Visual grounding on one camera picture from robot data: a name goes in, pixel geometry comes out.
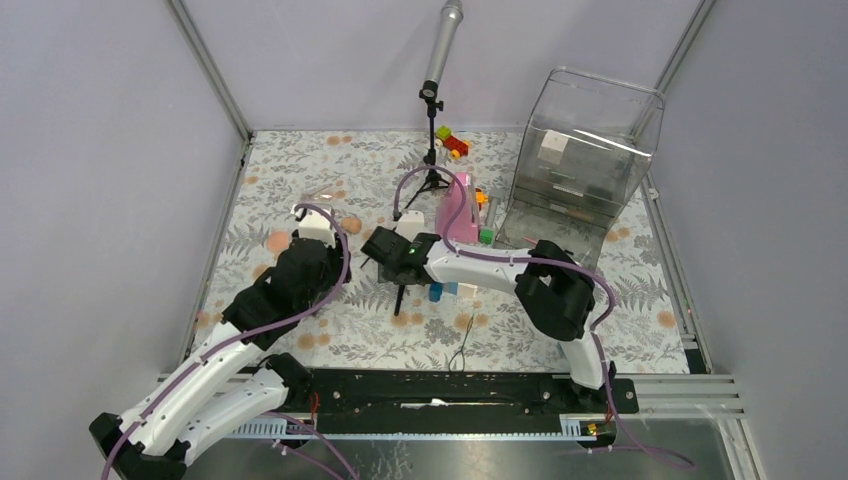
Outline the black wire hair loop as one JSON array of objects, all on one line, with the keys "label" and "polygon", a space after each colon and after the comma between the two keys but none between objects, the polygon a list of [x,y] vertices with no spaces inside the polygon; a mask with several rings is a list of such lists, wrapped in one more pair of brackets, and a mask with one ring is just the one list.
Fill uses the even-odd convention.
[{"label": "black wire hair loop", "polygon": [[453,355],[447,361],[447,369],[449,372],[462,372],[466,366],[465,347],[469,334],[474,325],[475,311],[471,310],[467,313],[460,313],[454,321],[454,327],[463,333],[462,341],[455,349]]}]

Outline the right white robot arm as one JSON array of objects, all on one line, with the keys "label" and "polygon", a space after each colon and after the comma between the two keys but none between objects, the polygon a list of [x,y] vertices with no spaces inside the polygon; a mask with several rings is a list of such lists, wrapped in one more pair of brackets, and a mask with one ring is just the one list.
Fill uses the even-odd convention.
[{"label": "right white robot arm", "polygon": [[591,338],[589,315],[597,287],[609,295],[604,317],[615,305],[614,293],[557,244],[540,240],[531,249],[497,250],[454,244],[435,233],[408,240],[378,227],[361,252],[397,285],[464,283],[515,295],[535,329],[562,343],[577,405],[597,412],[612,400],[613,387]]}]

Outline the clear acrylic makeup organizer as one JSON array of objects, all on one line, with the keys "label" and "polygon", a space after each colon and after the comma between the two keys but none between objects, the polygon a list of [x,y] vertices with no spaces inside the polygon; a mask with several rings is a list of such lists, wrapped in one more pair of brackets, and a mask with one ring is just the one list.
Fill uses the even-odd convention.
[{"label": "clear acrylic makeup organizer", "polygon": [[[524,130],[496,246],[531,248],[548,240],[594,268],[607,234],[650,169],[664,108],[655,89],[553,69]],[[559,165],[537,158],[547,129],[570,137]]]}]

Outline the black makeup brush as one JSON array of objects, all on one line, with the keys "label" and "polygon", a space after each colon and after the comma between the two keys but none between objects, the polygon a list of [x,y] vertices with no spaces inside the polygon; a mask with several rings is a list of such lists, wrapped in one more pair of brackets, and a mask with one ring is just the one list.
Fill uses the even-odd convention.
[{"label": "black makeup brush", "polygon": [[402,303],[403,303],[403,299],[404,299],[404,295],[405,295],[405,290],[406,290],[405,285],[399,285],[398,288],[397,288],[395,303],[394,303],[394,307],[393,307],[393,316],[394,317],[398,317],[400,315],[400,311],[401,311],[401,307],[402,307]]}]

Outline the white blue brick stack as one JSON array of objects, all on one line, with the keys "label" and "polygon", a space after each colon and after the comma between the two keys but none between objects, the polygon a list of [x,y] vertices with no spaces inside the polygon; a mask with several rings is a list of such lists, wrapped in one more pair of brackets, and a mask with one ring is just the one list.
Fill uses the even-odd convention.
[{"label": "white blue brick stack", "polygon": [[438,303],[444,295],[454,295],[462,298],[475,298],[477,293],[478,287],[468,283],[433,283],[428,289],[428,300],[433,303]]}]

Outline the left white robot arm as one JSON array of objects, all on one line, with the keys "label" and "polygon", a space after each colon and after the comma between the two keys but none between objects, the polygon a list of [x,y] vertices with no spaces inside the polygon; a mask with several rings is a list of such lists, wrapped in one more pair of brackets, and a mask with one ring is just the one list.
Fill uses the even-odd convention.
[{"label": "left white robot arm", "polygon": [[246,422],[278,407],[304,407],[311,374],[292,355],[269,349],[349,280],[349,261],[342,236],[331,243],[295,238],[154,392],[122,414],[102,413],[91,422],[105,458],[102,478],[180,479]]}]

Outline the white cardboard box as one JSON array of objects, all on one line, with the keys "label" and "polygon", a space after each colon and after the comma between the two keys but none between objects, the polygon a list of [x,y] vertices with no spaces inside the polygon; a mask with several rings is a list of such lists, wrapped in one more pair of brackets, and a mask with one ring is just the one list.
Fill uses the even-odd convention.
[{"label": "white cardboard box", "polygon": [[570,137],[556,130],[547,129],[541,138],[537,158],[552,165],[559,165]]}]

